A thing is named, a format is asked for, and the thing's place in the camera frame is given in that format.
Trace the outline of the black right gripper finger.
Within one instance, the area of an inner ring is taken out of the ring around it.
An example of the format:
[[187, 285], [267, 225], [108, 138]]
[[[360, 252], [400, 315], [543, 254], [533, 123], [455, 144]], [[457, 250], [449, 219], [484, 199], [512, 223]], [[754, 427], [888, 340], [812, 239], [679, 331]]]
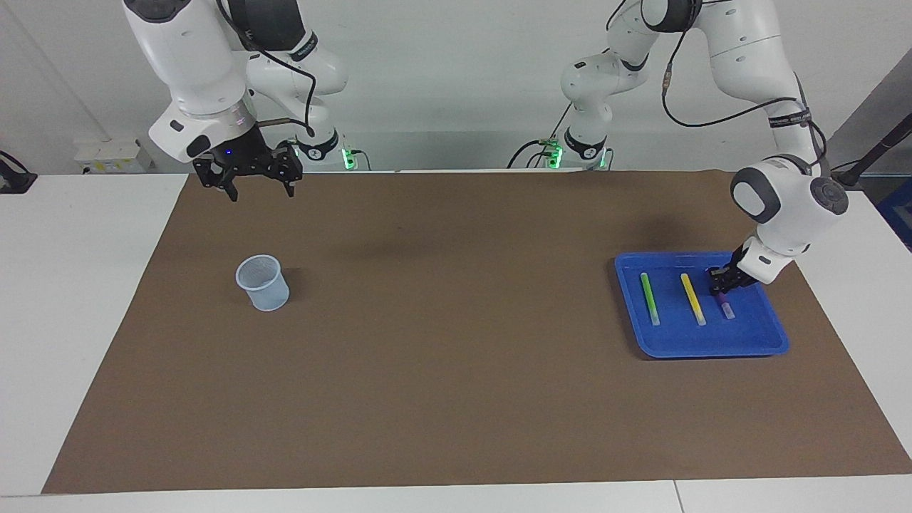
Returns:
[[193, 170], [203, 187], [221, 190], [232, 202], [238, 201], [237, 188], [232, 184], [234, 175], [226, 173], [214, 160], [195, 160]]
[[303, 178], [303, 166], [292, 142], [281, 142], [274, 150], [274, 174], [282, 182], [289, 198], [294, 197], [296, 183]]

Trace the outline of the yellow pen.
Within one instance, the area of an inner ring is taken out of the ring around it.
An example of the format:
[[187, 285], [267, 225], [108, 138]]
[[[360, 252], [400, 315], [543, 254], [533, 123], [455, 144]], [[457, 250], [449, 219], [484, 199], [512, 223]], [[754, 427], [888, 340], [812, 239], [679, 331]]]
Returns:
[[693, 282], [691, 281], [690, 276], [688, 276], [688, 273], [681, 273], [680, 281], [688, 298], [688, 305], [690, 305], [691, 311], [695, 317], [695, 321], [699, 326], [706, 326], [707, 319], [705, 318], [705, 314], [703, 312], [703, 306], [701, 306], [700, 302], [698, 301], [696, 289], [694, 288]]

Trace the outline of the green pen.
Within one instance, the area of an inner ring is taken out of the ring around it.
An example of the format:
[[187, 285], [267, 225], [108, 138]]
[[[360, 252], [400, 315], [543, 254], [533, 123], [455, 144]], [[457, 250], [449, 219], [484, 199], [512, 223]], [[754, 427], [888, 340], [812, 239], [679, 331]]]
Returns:
[[648, 309], [649, 319], [651, 320], [651, 325], [659, 326], [660, 318], [659, 318], [659, 313], [658, 313], [658, 308], [657, 308], [657, 302], [656, 302], [655, 295], [654, 295], [654, 292], [652, 289], [651, 278], [649, 277], [647, 272], [641, 273], [641, 288], [643, 290], [643, 294], [645, 296], [645, 300], [647, 303], [647, 309]]

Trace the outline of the blue plastic tray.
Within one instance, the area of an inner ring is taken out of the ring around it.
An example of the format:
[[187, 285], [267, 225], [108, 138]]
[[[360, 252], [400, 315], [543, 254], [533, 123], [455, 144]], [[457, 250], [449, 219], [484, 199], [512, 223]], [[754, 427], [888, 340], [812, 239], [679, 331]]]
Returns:
[[[710, 294], [707, 270], [725, 265], [727, 252], [629, 252], [613, 267], [636, 344], [653, 358], [744, 358], [788, 353], [789, 338], [762, 288], [727, 293], [736, 319], [726, 319]], [[651, 325], [641, 288], [641, 273], [651, 279], [660, 318]], [[688, 273], [703, 306], [706, 326], [699, 326], [688, 305], [680, 274]]]

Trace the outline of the white power strip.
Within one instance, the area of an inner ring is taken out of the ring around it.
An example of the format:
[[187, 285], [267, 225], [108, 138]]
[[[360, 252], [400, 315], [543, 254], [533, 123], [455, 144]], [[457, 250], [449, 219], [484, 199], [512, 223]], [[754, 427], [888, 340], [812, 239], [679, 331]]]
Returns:
[[107, 142], [81, 142], [74, 158], [77, 170], [87, 173], [130, 175], [149, 173], [155, 162], [136, 139], [108, 140]]

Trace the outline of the clear plastic cup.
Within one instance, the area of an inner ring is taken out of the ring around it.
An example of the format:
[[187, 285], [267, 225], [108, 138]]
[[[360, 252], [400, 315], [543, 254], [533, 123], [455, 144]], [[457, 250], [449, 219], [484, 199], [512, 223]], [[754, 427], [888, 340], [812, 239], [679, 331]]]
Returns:
[[282, 273], [282, 265], [270, 254], [255, 254], [237, 267], [237, 286], [247, 293], [257, 311], [277, 311], [286, 305], [290, 289]]

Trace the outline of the blue box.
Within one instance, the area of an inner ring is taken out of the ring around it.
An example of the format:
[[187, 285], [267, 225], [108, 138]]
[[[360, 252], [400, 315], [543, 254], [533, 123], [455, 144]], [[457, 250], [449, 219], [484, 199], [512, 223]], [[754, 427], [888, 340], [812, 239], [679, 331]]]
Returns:
[[912, 252], [912, 177], [877, 202], [876, 210]]

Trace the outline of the black stand pole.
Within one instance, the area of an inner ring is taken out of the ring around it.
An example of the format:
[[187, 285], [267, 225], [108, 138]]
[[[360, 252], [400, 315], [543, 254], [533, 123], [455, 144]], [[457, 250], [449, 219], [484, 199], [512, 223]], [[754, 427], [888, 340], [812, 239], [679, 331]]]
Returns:
[[869, 168], [871, 168], [877, 160], [886, 155], [893, 147], [902, 143], [909, 135], [912, 135], [912, 113], [906, 115], [896, 127], [893, 127], [893, 129], [890, 130], [882, 140], [879, 140], [879, 143], [877, 143], [876, 146], [873, 146], [873, 148], [861, 159], [852, 163], [847, 171], [837, 171], [837, 169], [833, 169], [831, 178], [834, 178], [835, 181], [839, 182], [839, 184], [844, 187], [856, 186], [860, 181], [861, 176], [869, 171]]

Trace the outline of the brown table mat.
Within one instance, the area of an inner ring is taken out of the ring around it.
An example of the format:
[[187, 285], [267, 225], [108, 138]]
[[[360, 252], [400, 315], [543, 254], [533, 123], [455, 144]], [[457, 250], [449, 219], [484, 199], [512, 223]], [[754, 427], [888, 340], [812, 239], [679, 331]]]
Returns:
[[[619, 254], [730, 252], [730, 175], [310, 175], [183, 186], [49, 494], [912, 473], [795, 266], [791, 348], [656, 361]], [[290, 289], [257, 311], [255, 254]]]

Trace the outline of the black clamp mount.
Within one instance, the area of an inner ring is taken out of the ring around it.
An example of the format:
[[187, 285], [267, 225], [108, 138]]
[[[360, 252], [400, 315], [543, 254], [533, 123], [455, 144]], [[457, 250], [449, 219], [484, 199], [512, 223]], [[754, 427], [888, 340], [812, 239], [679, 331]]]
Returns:
[[0, 195], [26, 194], [36, 179], [37, 174], [30, 172], [19, 159], [0, 150]]

